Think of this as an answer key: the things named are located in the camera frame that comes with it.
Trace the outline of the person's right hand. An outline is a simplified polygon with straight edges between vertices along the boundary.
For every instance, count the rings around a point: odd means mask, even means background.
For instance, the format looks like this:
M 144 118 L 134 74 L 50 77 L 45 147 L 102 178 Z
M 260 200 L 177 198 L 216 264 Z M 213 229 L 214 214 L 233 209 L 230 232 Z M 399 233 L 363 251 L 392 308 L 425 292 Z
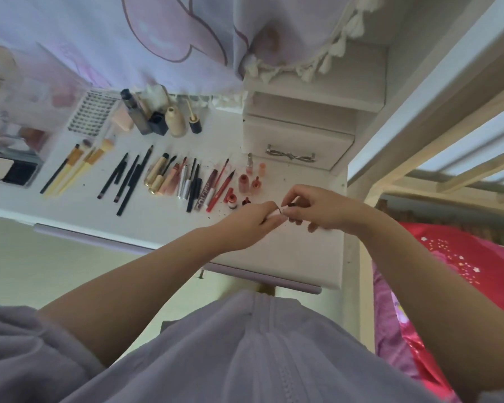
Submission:
M 355 199 L 329 189 L 305 184 L 291 187 L 281 207 L 289 222 L 298 226 L 307 223 L 309 233 L 321 228 L 357 235 L 381 215 L 373 207 Z

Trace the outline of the person's left hand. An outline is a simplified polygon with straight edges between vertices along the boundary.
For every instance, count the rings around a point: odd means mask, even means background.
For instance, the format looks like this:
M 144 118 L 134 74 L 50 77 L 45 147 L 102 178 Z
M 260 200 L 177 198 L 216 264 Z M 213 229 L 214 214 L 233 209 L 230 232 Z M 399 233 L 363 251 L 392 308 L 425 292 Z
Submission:
M 255 217 L 251 203 L 208 227 L 208 237 L 218 254 L 246 249 L 287 222 L 285 215 Z

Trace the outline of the white cosmetic pen black tip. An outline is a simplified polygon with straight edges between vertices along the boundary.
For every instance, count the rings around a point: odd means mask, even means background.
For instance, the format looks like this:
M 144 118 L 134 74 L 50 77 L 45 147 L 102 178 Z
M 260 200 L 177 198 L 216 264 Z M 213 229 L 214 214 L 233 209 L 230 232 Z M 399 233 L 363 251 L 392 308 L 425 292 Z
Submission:
M 276 208 L 274 211 L 272 211 L 272 212 L 271 212 L 271 213 L 267 216 L 267 219 L 268 219 L 268 218 L 271 218 L 271 217 L 273 217 L 273 216 L 283 215 L 286 209 L 289 209 L 290 207 L 295 207 L 295 206 L 297 206 L 297 205 L 298 205 L 298 200 L 299 200 L 299 198 L 300 198 L 299 196 L 296 196 L 296 197 L 294 198 L 294 200 L 293 200 L 293 201 L 291 201 L 290 203 L 287 203 L 285 206 L 282 206 L 282 207 L 281 207 L 281 206 L 279 206 L 279 205 L 277 205 L 277 208 Z

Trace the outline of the person's right forearm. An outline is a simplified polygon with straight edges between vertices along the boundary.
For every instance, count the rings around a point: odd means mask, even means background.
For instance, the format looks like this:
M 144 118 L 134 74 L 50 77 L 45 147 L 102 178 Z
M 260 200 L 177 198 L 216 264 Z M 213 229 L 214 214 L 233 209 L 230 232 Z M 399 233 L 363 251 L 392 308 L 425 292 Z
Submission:
M 383 212 L 363 205 L 355 235 L 457 395 L 504 390 L 504 311 Z

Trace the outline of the person's left forearm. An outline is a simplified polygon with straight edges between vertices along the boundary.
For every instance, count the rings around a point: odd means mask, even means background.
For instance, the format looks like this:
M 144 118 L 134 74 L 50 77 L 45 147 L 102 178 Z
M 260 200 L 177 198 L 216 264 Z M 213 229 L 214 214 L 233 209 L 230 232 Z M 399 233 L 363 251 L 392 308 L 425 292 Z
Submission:
M 39 312 L 109 367 L 196 271 L 227 251 L 228 243 L 215 226 L 195 229 L 80 285 Z

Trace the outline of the red cosmetic pencil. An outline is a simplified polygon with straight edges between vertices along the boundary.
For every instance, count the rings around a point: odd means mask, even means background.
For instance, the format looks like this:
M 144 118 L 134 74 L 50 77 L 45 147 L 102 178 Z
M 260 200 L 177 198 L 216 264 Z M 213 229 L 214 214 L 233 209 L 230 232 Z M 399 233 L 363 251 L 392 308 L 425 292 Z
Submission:
M 210 188 L 210 190 L 208 192 L 208 195 L 206 197 L 206 205 L 207 205 L 207 209 L 206 210 L 209 210 L 211 208 L 211 203 L 213 202 L 213 198 L 215 196 L 216 189 L 217 189 L 217 187 L 219 185 L 219 182 L 220 182 L 220 180 L 222 178 L 222 175 L 223 175 L 223 173 L 224 173 L 224 171 L 225 171 L 225 169 L 226 169 L 226 167 L 228 165 L 228 162 L 229 162 L 229 158 L 226 160 L 226 162 L 224 163 L 222 169 L 219 171 L 218 176 L 217 176 L 215 182 L 211 185 L 211 188 Z
M 218 189 L 218 191 L 216 192 L 216 194 L 213 196 L 213 198 L 211 199 L 211 201 L 209 202 L 209 205 L 206 209 L 206 211 L 208 213 L 210 213 L 213 208 L 215 207 L 216 203 L 219 201 L 220 197 L 224 194 L 225 190 L 227 189 L 230 181 L 232 180 L 233 176 L 235 174 L 235 170 L 233 170 L 228 176 L 227 178 L 224 180 L 223 184 L 221 185 L 221 187 Z

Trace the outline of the brown patterned cosmetic tube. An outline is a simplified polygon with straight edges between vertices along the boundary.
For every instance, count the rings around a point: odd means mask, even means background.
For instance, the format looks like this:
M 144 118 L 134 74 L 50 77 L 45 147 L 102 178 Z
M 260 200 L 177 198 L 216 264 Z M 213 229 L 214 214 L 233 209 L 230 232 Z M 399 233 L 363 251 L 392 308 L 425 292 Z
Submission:
M 205 204 L 206 200 L 207 200 L 207 196 L 214 184 L 214 182 L 216 181 L 216 178 L 218 176 L 218 173 L 219 171 L 217 169 L 214 169 L 210 176 L 208 177 L 205 185 L 203 186 L 203 189 L 200 193 L 200 196 L 196 202 L 196 205 L 195 205 L 195 210 L 197 211 L 200 211 L 203 207 L 203 205 Z

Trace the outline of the black eyeliner pen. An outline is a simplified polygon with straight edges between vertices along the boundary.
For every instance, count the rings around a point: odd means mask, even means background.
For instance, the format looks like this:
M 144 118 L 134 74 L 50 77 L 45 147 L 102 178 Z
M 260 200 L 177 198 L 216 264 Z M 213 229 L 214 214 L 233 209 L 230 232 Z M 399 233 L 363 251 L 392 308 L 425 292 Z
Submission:
M 191 185 L 190 185 L 190 190 L 189 190 L 189 193 L 188 193 L 188 205 L 187 205 L 187 208 L 186 208 L 186 212 L 187 213 L 191 213 L 194 201 L 196 199 L 196 192 L 197 192 L 197 185 L 198 185 L 200 167 L 201 167 L 201 165 L 198 162 L 196 164 L 196 166 L 195 166 L 192 182 L 191 182 Z

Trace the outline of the silver mascara tube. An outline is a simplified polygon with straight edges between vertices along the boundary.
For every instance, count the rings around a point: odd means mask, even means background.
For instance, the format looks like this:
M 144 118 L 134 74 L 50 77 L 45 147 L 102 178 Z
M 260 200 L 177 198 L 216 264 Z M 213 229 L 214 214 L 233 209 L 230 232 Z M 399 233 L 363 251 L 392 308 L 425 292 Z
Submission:
M 183 187 L 185 184 L 186 176 L 188 174 L 187 161 L 188 161 L 188 157 L 185 156 L 182 163 L 181 163 L 180 169 L 179 169 L 179 181 L 178 181 L 177 190 L 176 190 L 176 196 L 179 199 L 182 198 L 182 191 L 183 191 Z

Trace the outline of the pink lip gloss tube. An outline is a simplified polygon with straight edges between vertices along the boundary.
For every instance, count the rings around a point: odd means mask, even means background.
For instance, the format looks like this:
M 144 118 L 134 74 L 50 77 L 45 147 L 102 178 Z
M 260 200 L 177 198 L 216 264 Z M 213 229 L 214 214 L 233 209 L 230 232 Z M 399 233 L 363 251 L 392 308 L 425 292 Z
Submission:
M 157 191 L 158 195 L 166 195 L 172 196 L 176 190 L 176 187 L 179 183 L 181 175 L 181 165 L 176 163 L 169 174 L 167 175 L 164 182 L 161 184 L 159 190 Z

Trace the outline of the gold cosmetic tube black wand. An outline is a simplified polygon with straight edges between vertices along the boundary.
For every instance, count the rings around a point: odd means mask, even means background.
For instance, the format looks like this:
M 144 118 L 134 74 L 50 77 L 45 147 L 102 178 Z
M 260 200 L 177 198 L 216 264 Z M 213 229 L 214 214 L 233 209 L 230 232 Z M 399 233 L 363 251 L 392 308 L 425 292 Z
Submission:
M 152 186 L 150 188 L 148 188 L 148 191 L 151 195 L 156 195 L 157 194 L 157 191 L 159 190 L 161 184 L 164 182 L 165 180 L 165 173 L 167 172 L 168 170 L 168 167 L 176 160 L 177 156 L 172 156 L 170 157 L 169 155 L 169 159 L 167 161 L 167 163 L 165 164 L 165 166 L 163 167 L 163 169 L 161 170 L 160 174 L 157 175 L 154 183 L 152 184 Z

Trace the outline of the small black gold bottle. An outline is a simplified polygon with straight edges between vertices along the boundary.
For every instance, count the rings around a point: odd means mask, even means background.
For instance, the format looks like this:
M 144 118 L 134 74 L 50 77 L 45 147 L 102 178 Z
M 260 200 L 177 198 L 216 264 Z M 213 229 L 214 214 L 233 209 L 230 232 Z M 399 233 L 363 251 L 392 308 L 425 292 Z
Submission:
M 186 102 L 187 102 L 188 110 L 190 113 L 190 116 L 188 118 L 190 129 L 193 134 L 200 134 L 202 132 L 201 120 L 195 114 L 194 110 L 192 109 L 191 101 L 189 99 L 187 99 Z

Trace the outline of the white drawer cabinet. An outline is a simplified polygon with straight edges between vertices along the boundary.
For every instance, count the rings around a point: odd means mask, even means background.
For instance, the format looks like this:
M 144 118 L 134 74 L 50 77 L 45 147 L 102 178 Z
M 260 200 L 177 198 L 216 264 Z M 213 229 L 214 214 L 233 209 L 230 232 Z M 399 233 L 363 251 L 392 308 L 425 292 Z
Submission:
M 269 83 L 247 74 L 243 153 L 329 171 L 354 144 L 360 122 L 384 107 L 386 62 L 385 47 L 350 42 L 330 71 L 310 83 L 295 72 L 276 74 Z M 315 153 L 316 162 L 269 156 L 269 144 L 297 156 Z

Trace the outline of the beige rounded bottle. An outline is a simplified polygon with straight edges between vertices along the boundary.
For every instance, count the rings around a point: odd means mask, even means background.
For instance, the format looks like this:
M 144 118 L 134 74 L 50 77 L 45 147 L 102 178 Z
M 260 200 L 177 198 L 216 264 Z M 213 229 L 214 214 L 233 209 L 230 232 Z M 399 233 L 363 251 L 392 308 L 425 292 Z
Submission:
M 164 116 L 168 131 L 172 137 L 178 139 L 186 135 L 186 121 L 184 115 L 176 105 L 169 106 Z

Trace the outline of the long black cosmetic pencil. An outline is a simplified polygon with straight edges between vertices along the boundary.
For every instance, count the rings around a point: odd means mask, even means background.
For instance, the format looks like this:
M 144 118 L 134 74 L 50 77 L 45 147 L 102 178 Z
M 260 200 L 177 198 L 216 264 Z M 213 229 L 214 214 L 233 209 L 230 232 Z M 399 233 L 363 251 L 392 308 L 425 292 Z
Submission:
M 147 150 L 147 152 L 146 152 L 143 160 L 136 165 L 135 171 L 134 171 L 134 173 L 133 173 L 133 175 L 132 175 L 132 177 L 131 177 L 131 179 L 130 179 L 130 181 L 128 183 L 129 190 L 126 193 L 126 196 L 125 196 L 124 200 L 122 201 L 122 203 L 121 203 L 121 205 L 119 207 L 119 210 L 116 213 L 117 216 L 122 216 L 122 214 L 124 213 L 124 211 L 125 211 L 125 209 L 126 209 L 126 207 L 128 205 L 128 202 L 130 201 L 130 198 L 133 195 L 133 192 L 134 192 L 134 190 L 135 190 L 135 188 L 136 188 L 136 186 L 137 186 L 137 184 L 138 184 L 138 182 L 140 180 L 142 172 L 143 172 L 143 170 L 144 170 L 144 168 L 145 168 L 145 166 L 146 166 L 146 164 L 147 164 L 147 162 L 148 162 L 151 154 L 153 153 L 153 150 L 154 150 L 154 145 L 152 144 L 149 147 L 149 149 Z

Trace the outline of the black square bottle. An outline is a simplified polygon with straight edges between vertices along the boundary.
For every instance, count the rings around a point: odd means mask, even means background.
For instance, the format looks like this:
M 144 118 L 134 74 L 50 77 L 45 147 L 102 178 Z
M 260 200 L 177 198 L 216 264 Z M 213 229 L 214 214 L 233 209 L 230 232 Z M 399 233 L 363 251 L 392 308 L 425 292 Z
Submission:
M 153 112 L 148 120 L 151 132 L 160 136 L 166 135 L 168 132 L 168 125 L 165 115 L 162 112 Z

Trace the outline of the person's lavender garment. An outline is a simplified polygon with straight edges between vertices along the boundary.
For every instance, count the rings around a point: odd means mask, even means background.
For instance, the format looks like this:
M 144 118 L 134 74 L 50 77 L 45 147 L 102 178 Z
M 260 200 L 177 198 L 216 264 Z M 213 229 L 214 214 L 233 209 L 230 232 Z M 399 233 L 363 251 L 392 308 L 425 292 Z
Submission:
M 109 368 L 25 306 L 0 306 L 0 403 L 442 403 L 293 299 L 241 291 Z

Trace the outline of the foundation bottle black cap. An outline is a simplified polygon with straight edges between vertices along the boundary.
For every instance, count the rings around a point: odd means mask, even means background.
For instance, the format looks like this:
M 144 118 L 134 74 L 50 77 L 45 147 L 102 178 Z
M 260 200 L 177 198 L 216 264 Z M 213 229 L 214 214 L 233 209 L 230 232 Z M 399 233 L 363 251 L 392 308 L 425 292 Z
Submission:
M 127 109 L 129 117 L 133 121 L 138 131 L 142 135 L 151 134 L 153 131 L 149 123 L 149 119 L 144 110 L 141 108 L 141 105 L 139 104 L 135 96 L 127 88 L 121 90 L 120 95 L 121 100 Z

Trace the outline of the false eyelash tray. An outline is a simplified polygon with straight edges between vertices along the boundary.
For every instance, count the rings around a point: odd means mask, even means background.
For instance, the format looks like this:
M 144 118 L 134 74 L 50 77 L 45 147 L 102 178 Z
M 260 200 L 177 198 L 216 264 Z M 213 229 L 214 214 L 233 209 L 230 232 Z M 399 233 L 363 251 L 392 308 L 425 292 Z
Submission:
M 87 137 L 98 137 L 106 130 L 109 118 L 119 101 L 119 94 L 116 91 L 88 90 L 68 121 L 67 131 Z

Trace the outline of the red floral bedding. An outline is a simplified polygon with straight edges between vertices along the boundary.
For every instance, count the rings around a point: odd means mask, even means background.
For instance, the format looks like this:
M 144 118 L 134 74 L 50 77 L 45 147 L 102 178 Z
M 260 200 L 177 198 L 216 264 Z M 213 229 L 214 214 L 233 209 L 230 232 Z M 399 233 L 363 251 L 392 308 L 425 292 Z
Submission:
M 436 259 L 504 311 L 504 247 L 455 228 L 401 222 Z M 375 352 L 441 401 L 459 399 L 383 276 L 374 272 Z

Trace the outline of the lavender printed tasselled curtain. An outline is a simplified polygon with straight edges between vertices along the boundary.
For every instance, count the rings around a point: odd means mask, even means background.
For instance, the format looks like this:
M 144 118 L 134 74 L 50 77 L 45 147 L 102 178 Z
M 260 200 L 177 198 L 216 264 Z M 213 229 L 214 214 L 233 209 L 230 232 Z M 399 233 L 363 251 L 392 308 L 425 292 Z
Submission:
M 385 0 L 0 0 L 0 43 L 42 47 L 93 86 L 215 95 L 245 76 L 311 82 Z

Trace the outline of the clear powder compact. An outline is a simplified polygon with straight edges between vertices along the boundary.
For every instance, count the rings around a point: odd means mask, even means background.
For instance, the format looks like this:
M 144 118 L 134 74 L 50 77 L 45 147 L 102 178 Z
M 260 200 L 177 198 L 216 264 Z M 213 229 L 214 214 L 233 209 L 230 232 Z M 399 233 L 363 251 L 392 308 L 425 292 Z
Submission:
M 0 157 L 0 182 L 28 187 L 38 174 L 41 164 Z

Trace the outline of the clear cosmetic organizer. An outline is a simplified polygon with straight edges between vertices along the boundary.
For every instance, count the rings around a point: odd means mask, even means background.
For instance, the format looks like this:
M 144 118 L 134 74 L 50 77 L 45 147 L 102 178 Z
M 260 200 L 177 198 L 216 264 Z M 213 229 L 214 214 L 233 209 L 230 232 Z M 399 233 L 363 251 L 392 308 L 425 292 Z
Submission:
M 47 160 L 89 83 L 40 43 L 0 46 L 0 134 Z

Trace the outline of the yellow handled makeup brush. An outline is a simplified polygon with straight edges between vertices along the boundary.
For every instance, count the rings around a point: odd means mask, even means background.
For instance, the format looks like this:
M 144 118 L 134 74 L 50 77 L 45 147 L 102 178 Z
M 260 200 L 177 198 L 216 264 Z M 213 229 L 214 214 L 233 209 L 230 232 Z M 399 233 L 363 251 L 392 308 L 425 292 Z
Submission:
M 54 180 L 54 182 L 49 186 L 47 191 L 43 194 L 44 196 L 50 196 L 54 192 L 54 190 L 62 183 L 64 178 L 70 173 L 70 171 L 75 168 L 76 164 L 81 160 L 81 158 L 86 153 L 86 151 L 89 148 L 92 148 L 92 146 L 93 146 L 92 141 L 87 140 L 87 139 L 83 140 L 80 143 L 79 151 L 76 154 L 74 154 L 72 159 L 69 160 L 67 165 L 63 168 L 63 170 L 60 172 L 60 174 L 57 176 L 57 178 Z
M 99 148 L 93 149 L 86 157 L 83 159 L 81 166 L 76 170 L 73 175 L 64 183 L 64 185 L 59 189 L 56 196 L 62 195 L 71 185 L 73 185 L 76 180 L 78 180 L 82 175 L 87 173 L 92 166 L 98 162 L 104 154 L 114 149 L 115 143 L 111 139 L 103 139 Z

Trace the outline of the white wooden bed frame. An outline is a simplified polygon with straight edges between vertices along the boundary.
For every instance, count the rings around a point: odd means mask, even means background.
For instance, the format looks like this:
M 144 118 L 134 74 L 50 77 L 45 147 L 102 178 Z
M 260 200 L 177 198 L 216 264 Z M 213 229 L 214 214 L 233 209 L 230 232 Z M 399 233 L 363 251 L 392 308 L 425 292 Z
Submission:
M 504 18 L 504 1 L 488 11 Z M 460 178 L 411 177 L 410 173 L 504 112 L 504 32 L 471 59 L 426 107 L 347 182 L 347 195 L 372 207 L 383 194 L 459 203 L 457 191 L 504 170 L 504 160 L 485 161 L 482 171 Z M 455 188 L 442 188 L 455 180 Z

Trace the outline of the black handled makeup brush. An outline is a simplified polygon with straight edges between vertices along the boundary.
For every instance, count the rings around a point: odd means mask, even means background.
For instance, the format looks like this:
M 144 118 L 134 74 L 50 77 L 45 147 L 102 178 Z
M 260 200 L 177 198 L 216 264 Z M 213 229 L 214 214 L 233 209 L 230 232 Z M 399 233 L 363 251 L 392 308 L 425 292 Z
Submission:
M 57 178 L 57 176 L 60 174 L 60 172 L 63 170 L 63 168 L 67 165 L 70 159 L 76 154 L 80 149 L 80 144 L 76 144 L 74 148 L 71 150 L 71 152 L 68 154 L 68 156 L 64 159 L 64 161 L 60 164 L 60 166 L 57 168 L 57 170 L 53 173 L 53 175 L 49 178 L 49 180 L 45 183 L 43 188 L 40 190 L 40 194 L 44 194 L 49 186 L 54 182 L 54 180 Z

